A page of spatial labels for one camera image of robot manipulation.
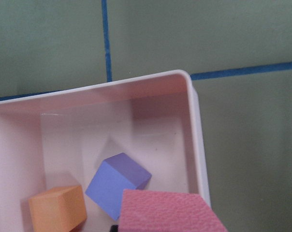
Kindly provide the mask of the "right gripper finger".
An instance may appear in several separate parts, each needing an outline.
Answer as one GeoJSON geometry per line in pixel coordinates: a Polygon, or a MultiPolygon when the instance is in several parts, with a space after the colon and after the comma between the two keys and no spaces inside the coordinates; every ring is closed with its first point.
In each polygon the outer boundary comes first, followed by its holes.
{"type": "Polygon", "coordinates": [[[118,232],[118,225],[112,225],[110,227],[110,232],[118,232]]]}

